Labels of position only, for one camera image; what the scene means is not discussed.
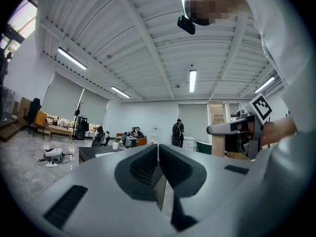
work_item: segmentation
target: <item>orange chair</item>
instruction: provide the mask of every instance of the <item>orange chair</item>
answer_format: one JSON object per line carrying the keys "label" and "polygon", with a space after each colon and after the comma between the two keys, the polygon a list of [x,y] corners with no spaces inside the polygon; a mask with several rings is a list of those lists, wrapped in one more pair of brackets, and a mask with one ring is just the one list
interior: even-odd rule
{"label": "orange chair", "polygon": [[138,142],[136,143],[136,146],[139,147],[139,146],[143,146],[143,145],[146,145],[147,144],[147,138],[140,138],[138,139]]}
{"label": "orange chair", "polygon": [[121,140],[121,138],[122,138],[122,133],[117,133],[117,136],[116,136],[116,140],[115,140],[115,142],[118,142],[118,141],[120,141]]}

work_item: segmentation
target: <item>floor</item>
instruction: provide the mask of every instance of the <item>floor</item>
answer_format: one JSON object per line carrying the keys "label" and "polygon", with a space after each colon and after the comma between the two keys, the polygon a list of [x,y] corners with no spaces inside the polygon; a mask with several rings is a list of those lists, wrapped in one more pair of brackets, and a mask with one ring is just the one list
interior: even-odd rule
{"label": "floor", "polygon": [[[8,142],[0,142],[0,170],[12,192],[31,203],[43,190],[55,181],[65,176],[69,171],[79,166],[78,147],[90,147],[91,139],[73,140],[70,144],[68,137],[54,135],[48,141],[48,135],[42,139],[42,134],[28,134],[20,131]],[[73,154],[68,164],[59,164],[57,168],[46,168],[37,164],[45,149],[62,148],[64,154]],[[162,212],[171,219],[173,206],[173,189],[167,183]]]}

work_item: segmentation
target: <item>white corrugated ceiling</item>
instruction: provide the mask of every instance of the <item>white corrugated ceiling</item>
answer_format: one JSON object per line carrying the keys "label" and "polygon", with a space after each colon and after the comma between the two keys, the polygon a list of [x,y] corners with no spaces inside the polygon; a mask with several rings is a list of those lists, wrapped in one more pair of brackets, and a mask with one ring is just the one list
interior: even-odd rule
{"label": "white corrugated ceiling", "polygon": [[[115,94],[116,86],[128,101],[251,98],[275,74],[251,15],[189,35],[177,26],[182,14],[181,0],[40,0],[38,52],[105,91]],[[194,93],[190,69],[197,70]]]}

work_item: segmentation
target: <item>white cabinet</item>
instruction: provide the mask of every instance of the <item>white cabinet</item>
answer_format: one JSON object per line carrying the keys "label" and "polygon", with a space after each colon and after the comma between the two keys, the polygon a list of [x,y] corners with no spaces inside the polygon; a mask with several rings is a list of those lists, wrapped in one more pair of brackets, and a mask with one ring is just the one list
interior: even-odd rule
{"label": "white cabinet", "polygon": [[184,136],[183,148],[190,149],[190,150],[193,151],[193,144],[194,144],[194,138],[193,137]]}

